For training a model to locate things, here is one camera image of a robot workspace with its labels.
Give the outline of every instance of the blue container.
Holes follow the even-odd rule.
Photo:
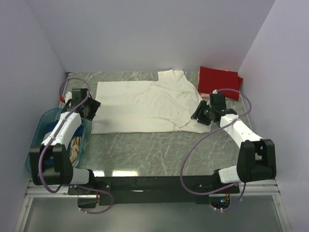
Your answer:
[[[37,127],[37,130],[35,131],[31,146],[40,145],[43,142],[44,136],[49,132],[47,130],[47,125],[59,120],[60,115],[61,115],[61,108],[55,108],[55,109],[51,109],[51,110],[47,111],[41,117],[39,124],[38,124],[38,127]],[[77,159],[74,163],[74,167],[77,167],[77,165],[78,165],[78,163],[81,159],[83,150],[84,150],[87,125],[88,125],[88,121],[85,120],[83,122],[84,129],[83,129],[82,141],[81,141],[80,149],[79,149],[79,152],[78,152],[78,155],[77,155]],[[27,156],[27,159],[26,159],[26,169],[31,174],[31,165],[30,165],[29,155]]]

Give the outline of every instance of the white wall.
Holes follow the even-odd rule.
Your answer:
[[[237,71],[274,0],[27,0],[65,71]]]
[[[239,74],[253,128],[275,141],[277,182],[293,231],[309,230],[309,1],[276,0]]]
[[[25,160],[65,73],[25,0],[0,1],[0,231],[13,231],[29,182]]]

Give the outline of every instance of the gray marble surface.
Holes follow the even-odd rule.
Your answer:
[[[198,72],[185,72],[188,81],[197,87]],[[90,85],[93,98],[99,81],[157,81],[157,72],[74,72]],[[85,87],[72,80],[67,90]],[[244,103],[227,100],[227,107],[238,114],[245,112]],[[250,126],[247,116],[242,119]],[[211,130],[217,129],[213,124]],[[78,167],[92,169],[97,176],[163,176],[179,175],[181,161],[190,148],[202,137],[191,132],[91,134],[88,127],[86,145]],[[215,169],[235,165],[239,149],[225,131],[202,141],[192,152],[184,174],[213,174]]]

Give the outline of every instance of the purple cable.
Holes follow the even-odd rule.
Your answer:
[[[245,113],[239,115],[239,118],[241,118],[241,117],[247,115],[248,113],[250,113],[250,111],[251,111],[251,109],[252,109],[252,105],[251,105],[250,100],[249,100],[244,94],[242,94],[242,93],[241,93],[240,91],[238,91],[238,90],[231,89],[231,88],[222,88],[222,89],[219,89],[218,92],[219,92],[219,91],[225,91],[225,90],[237,92],[237,93],[241,94],[242,97],[244,97],[244,98],[247,100],[247,102],[248,102],[248,104],[249,104],[249,110],[248,110],[247,112],[245,112]],[[192,193],[192,194],[194,194],[194,195],[205,196],[205,195],[217,193],[217,192],[219,192],[219,191],[222,191],[222,190],[224,190],[224,189],[228,189],[228,188],[230,188],[230,187],[232,187],[232,186],[234,186],[234,185],[237,185],[237,183],[232,183],[232,184],[229,184],[229,185],[227,185],[227,186],[224,186],[224,187],[222,187],[222,188],[218,188],[218,189],[213,190],[213,191],[210,191],[210,192],[194,192],[194,191],[188,189],[188,187],[187,187],[187,186],[184,184],[184,182],[183,182],[183,169],[184,169],[185,163],[187,162],[189,156],[191,155],[192,151],[196,148],[196,146],[197,146],[200,142],[202,142],[204,139],[206,139],[208,136],[210,136],[210,135],[212,135],[212,134],[215,134],[216,132],[221,131],[221,130],[223,130],[223,129],[229,127],[229,126],[231,126],[231,125],[234,124],[237,120],[238,120],[238,118],[234,119],[232,122],[230,122],[229,124],[225,125],[224,127],[220,127],[220,128],[218,128],[218,129],[216,129],[216,130],[214,130],[214,131],[212,131],[212,132],[206,134],[205,136],[203,136],[203,137],[190,149],[189,153],[188,153],[188,154],[186,155],[186,157],[184,158],[184,160],[183,160],[183,162],[182,162],[182,165],[181,165],[181,168],[180,168],[180,182],[181,182],[183,188],[184,188],[186,191],[188,191],[188,192],[190,192],[190,193]]]
[[[81,188],[81,189],[85,189],[85,190],[88,190],[88,191],[100,192],[100,193],[109,195],[111,197],[111,204],[106,209],[103,209],[103,210],[98,211],[98,212],[91,212],[91,211],[86,211],[84,209],[81,209],[81,211],[83,211],[83,212],[85,212],[87,214],[101,214],[101,213],[104,213],[104,212],[108,211],[112,207],[112,205],[114,204],[114,197],[109,192],[106,192],[106,191],[103,191],[103,190],[98,190],[98,189],[87,188],[87,187],[84,187],[84,186],[81,186],[81,185],[77,185],[77,186],[79,188]]]

